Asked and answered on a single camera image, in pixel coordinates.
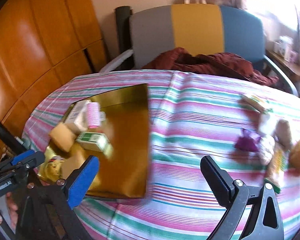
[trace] maroon cloth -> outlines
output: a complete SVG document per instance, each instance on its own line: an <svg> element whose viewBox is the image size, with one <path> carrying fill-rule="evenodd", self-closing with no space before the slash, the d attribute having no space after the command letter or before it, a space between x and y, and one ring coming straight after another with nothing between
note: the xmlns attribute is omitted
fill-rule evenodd
<svg viewBox="0 0 300 240"><path fill-rule="evenodd" d="M197 74L216 75L247 80L259 85L271 86L278 77L263 76L254 70L252 63L233 53L199 54L193 57L183 48L166 51L143 69L179 70Z"/></svg>

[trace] chair armrest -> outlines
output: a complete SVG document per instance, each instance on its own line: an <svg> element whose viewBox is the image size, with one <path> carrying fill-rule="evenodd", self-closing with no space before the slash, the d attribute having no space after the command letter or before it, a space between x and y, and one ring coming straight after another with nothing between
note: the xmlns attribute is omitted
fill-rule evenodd
<svg viewBox="0 0 300 240"><path fill-rule="evenodd" d="M298 97L298 91L287 75L283 73L283 71L266 55L264 55L264 60L266 61L267 65L277 74L277 76L282 79L283 83L287 85L289 92Z"/></svg>
<svg viewBox="0 0 300 240"><path fill-rule="evenodd" d="M127 49L121 53L118 57L111 60L107 65L105 65L99 73L110 72L119 67L127 58L133 55L133 49Z"/></svg>

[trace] blue gripper pad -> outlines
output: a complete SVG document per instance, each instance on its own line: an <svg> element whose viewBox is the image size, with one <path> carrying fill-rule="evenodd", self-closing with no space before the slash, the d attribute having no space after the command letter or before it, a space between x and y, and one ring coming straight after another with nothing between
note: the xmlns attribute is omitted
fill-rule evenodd
<svg viewBox="0 0 300 240"><path fill-rule="evenodd" d="M83 200L84 196L86 195L93 179L95 178L96 174L99 170L99 160L95 156L89 156L89 158L82 164L81 168L79 169L81 172L79 175L74 179L74 182L69 187L68 190L68 204L71 209L78 206L81 201ZM72 174L75 174L76 171L74 170L68 179L71 179Z"/></svg>
<svg viewBox="0 0 300 240"><path fill-rule="evenodd" d="M18 156L13 158L13 160L11 161L11 165L16 165L18 162L21 162L23 159L29 157L32 154L34 154L34 150L28 150L24 153L19 154Z"/></svg>

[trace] chair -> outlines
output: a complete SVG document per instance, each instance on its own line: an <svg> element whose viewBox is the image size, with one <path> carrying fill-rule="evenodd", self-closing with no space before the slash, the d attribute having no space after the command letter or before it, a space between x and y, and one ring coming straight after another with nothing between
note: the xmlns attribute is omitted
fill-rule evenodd
<svg viewBox="0 0 300 240"><path fill-rule="evenodd" d="M260 19L240 9L211 4L177 4L147 9L130 17L132 49L120 54L101 72L115 70L133 55L140 69L160 53L183 47L192 55L235 53L262 72L264 62L283 81L291 94L298 92L282 70L265 56Z"/></svg>

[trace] human hand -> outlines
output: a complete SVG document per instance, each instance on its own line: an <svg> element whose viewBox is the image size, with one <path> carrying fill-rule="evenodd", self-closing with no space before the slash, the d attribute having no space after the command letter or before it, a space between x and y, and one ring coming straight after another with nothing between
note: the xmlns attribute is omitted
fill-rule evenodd
<svg viewBox="0 0 300 240"><path fill-rule="evenodd" d="M11 227L15 229L18 222L18 214L17 214L18 206L13 201L11 192L7 193L6 201L7 201L8 212L11 219Z"/></svg>

